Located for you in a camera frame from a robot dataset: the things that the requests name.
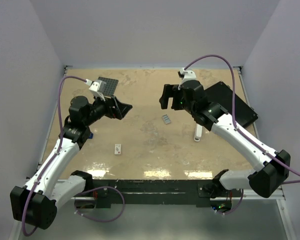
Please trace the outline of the blue black stapler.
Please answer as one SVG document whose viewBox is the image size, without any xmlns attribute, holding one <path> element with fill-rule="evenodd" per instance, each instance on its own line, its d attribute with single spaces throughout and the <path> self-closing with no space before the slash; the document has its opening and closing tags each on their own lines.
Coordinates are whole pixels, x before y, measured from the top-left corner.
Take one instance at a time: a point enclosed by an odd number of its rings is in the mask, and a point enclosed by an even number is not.
<svg viewBox="0 0 300 240">
<path fill-rule="evenodd" d="M 91 132 L 88 136 L 88 139 L 92 139 L 94 137 L 94 134 Z"/>
</svg>

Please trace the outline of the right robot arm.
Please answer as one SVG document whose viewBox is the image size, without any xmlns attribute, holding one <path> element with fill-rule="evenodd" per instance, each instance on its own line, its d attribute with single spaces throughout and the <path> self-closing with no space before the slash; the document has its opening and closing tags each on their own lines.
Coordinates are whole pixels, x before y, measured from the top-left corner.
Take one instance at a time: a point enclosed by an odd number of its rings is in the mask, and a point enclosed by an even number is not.
<svg viewBox="0 0 300 240">
<path fill-rule="evenodd" d="M 223 197 L 233 189 L 251 189 L 259 196 L 269 198 L 288 178 L 289 170 L 282 165 L 290 164 L 290 154 L 260 142 L 234 121 L 224 107 L 208 101 L 199 81 L 165 84 L 159 99 L 162 109 L 167 109 L 170 98 L 173 110 L 187 111 L 197 124 L 227 141 L 252 166 L 251 170 L 225 169 L 218 173 L 212 179 L 212 198 Z"/>
</svg>

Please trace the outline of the white stapler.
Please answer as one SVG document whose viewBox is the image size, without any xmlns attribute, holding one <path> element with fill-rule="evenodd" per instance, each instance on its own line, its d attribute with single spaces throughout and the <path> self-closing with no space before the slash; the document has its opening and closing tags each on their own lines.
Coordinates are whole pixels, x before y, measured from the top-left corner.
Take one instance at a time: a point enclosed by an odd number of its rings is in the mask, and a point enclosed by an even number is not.
<svg viewBox="0 0 300 240">
<path fill-rule="evenodd" d="M 201 140 L 202 131 L 203 127 L 200 124 L 196 124 L 193 138 L 195 142 L 199 142 Z"/>
</svg>

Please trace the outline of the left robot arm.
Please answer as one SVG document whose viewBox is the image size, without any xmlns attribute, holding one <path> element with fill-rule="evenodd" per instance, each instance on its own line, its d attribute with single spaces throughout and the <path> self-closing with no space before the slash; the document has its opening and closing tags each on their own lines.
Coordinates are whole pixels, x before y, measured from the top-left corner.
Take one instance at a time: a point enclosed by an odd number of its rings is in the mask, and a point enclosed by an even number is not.
<svg viewBox="0 0 300 240">
<path fill-rule="evenodd" d="M 57 182 L 89 138 L 91 124 L 104 116 L 122 120 L 132 108 L 115 96 L 104 100 L 97 97 L 93 103 L 82 95 L 71 100 L 69 115 L 48 159 L 23 187 L 15 186 L 10 192 L 13 218 L 20 221 L 23 228 L 31 225 L 47 229 L 57 211 L 72 197 L 89 196 L 93 192 L 92 175 L 87 172 L 76 170 L 62 184 Z"/>
</svg>

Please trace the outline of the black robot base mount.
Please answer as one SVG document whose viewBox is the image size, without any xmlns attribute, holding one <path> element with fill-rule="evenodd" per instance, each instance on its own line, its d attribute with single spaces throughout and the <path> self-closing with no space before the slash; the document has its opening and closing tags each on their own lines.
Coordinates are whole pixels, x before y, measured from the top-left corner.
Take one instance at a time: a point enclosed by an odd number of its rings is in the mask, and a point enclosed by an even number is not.
<svg viewBox="0 0 300 240">
<path fill-rule="evenodd" d="M 78 197 L 93 197 L 97 208 L 126 205 L 195 205 L 229 210 L 240 190 L 220 190 L 212 180 L 124 180 L 94 179 Z"/>
</svg>

